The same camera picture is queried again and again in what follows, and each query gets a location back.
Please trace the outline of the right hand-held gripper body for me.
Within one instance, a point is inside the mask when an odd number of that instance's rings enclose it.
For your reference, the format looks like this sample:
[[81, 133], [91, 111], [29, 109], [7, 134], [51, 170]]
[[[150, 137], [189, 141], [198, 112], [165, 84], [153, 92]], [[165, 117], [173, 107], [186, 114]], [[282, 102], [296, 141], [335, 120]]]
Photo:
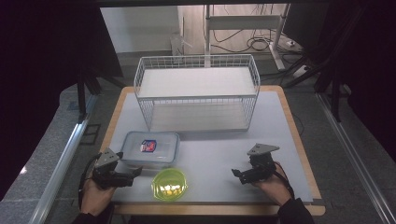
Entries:
[[256, 144], [249, 150], [247, 154], [249, 155], [249, 163], [252, 168], [248, 170], [247, 178], [257, 182], [271, 177], [276, 170], [271, 153], [276, 150], [279, 150], [278, 146], [265, 144]]

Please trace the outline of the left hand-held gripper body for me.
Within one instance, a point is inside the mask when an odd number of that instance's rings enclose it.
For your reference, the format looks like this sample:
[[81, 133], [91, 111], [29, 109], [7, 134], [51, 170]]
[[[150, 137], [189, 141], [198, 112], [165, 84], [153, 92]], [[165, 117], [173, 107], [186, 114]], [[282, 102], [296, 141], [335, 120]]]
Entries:
[[103, 152], [98, 154], [92, 170], [92, 180], [101, 188], [123, 188], [131, 187], [134, 178], [131, 173], [118, 173], [115, 168], [120, 158], [116, 153], [107, 147]]

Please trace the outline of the green plastic container with lid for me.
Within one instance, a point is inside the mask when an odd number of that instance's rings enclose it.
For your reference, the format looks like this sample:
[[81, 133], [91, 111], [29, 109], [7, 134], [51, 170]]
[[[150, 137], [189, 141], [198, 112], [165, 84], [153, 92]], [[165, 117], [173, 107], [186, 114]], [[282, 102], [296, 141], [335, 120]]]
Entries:
[[167, 168], [156, 174], [151, 182], [153, 197], [163, 202], [174, 202], [188, 188], [185, 175], [176, 168]]

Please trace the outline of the person's right hand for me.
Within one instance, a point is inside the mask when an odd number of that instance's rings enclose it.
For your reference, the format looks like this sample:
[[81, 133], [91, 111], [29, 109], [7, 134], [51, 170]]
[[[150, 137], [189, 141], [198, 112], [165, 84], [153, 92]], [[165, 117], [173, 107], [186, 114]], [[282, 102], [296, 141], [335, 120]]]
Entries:
[[272, 202], [278, 206], [282, 206], [291, 199], [291, 194], [285, 183], [287, 178], [280, 163], [276, 162], [275, 166], [276, 173], [274, 175], [265, 181], [253, 183], [253, 186], [263, 191]]

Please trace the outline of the person's left hand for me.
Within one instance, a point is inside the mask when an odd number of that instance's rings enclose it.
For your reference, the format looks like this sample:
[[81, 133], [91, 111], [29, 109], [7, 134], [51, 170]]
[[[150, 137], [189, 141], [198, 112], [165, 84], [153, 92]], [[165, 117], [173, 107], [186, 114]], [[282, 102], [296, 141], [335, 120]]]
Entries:
[[83, 187], [80, 212], [98, 217], [112, 200], [115, 188], [101, 189], [93, 180], [88, 179]]

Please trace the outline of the clear plastic lidded food box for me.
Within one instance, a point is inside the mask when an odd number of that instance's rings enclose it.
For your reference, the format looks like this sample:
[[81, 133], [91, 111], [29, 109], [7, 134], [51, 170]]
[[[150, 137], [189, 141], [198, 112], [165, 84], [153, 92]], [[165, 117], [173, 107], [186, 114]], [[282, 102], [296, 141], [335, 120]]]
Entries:
[[128, 165], [165, 167], [177, 159], [179, 135], [177, 133], [129, 132], [121, 152], [121, 160]]

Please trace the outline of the black metal stand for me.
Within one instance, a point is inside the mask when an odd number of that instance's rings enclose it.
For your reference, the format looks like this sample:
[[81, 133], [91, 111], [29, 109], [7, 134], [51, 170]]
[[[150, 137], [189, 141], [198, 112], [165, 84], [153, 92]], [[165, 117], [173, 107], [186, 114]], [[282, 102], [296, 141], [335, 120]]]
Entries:
[[90, 94], [94, 96], [97, 96], [102, 92], [102, 87], [98, 78], [102, 78], [121, 89], [125, 87], [125, 84], [117, 80], [117, 77], [122, 76], [122, 70], [119, 62], [104, 65], [102, 68], [78, 62], [77, 68], [78, 124], [81, 124], [83, 120], [88, 117], [85, 90], [88, 90]]
[[366, 5], [362, 4], [351, 7], [326, 39], [310, 52], [307, 51], [298, 62], [298, 64], [302, 64], [308, 61], [311, 63], [311, 67], [294, 80], [281, 84], [282, 88], [292, 88], [318, 75], [318, 79], [314, 85], [314, 91], [325, 92], [329, 86], [332, 87], [331, 113], [338, 122], [341, 121], [339, 117], [341, 87], [341, 73], [339, 72], [339, 68], [342, 62], [342, 54], [346, 52], [347, 42], [351, 39], [352, 33], [356, 30], [365, 9]]

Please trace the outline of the white power strip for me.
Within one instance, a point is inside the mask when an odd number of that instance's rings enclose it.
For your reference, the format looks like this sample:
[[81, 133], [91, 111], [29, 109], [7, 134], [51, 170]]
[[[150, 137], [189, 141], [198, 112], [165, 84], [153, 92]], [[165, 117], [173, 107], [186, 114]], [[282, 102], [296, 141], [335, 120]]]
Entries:
[[293, 73], [293, 77], [297, 78], [302, 76], [303, 74], [305, 74], [307, 71], [310, 70], [310, 67], [308, 65], [303, 65], [301, 66], [299, 69], [297, 69], [294, 73]]

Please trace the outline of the black curtain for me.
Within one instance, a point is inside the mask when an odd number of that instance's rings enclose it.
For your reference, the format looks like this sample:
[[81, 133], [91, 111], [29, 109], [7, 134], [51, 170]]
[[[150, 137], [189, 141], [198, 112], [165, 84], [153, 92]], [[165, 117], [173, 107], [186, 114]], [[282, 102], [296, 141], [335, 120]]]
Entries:
[[363, 13], [337, 57], [348, 103], [396, 161], [396, 0], [304, 0], [290, 5], [284, 34], [314, 65], [335, 49], [358, 7]]
[[0, 0], [0, 201], [30, 159], [63, 90], [120, 77], [95, 0]]

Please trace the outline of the aluminium rail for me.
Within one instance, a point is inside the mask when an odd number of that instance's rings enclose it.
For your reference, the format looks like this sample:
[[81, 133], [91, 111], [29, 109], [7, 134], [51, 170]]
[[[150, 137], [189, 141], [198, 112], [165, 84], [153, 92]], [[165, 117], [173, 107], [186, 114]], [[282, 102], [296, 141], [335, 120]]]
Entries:
[[342, 145], [355, 173], [363, 185], [375, 211], [378, 213], [383, 224], [396, 224], [396, 212], [392, 212], [389, 203], [382, 193], [380, 187], [369, 173], [357, 149], [345, 131], [342, 122], [337, 121], [331, 111], [331, 103], [324, 93], [317, 93], [319, 104], [321, 105], [326, 118], [330, 122], [334, 133]]
[[64, 147], [64, 151], [52, 172], [49, 182], [45, 187], [28, 224], [45, 223], [45, 220], [55, 201], [56, 195], [58, 194], [58, 191], [64, 182], [64, 177], [71, 164], [71, 161], [74, 158], [79, 142], [85, 132], [86, 127], [88, 126], [96, 101], [97, 96], [91, 95], [88, 98], [86, 103], [86, 115], [83, 117], [82, 121], [75, 125], [74, 130], [71, 133], [66, 146]]

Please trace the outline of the white metal desk frame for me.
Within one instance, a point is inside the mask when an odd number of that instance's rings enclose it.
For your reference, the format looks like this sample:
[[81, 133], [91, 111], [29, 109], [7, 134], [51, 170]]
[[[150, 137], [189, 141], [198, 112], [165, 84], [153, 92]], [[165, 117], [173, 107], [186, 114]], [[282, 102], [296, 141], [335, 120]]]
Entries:
[[284, 6], [280, 15], [257, 16], [211, 16], [212, 5], [205, 5], [205, 55], [210, 54], [210, 32], [215, 30], [258, 30], [274, 29], [275, 39], [268, 44], [278, 71], [285, 71], [277, 46], [286, 22], [290, 4]]

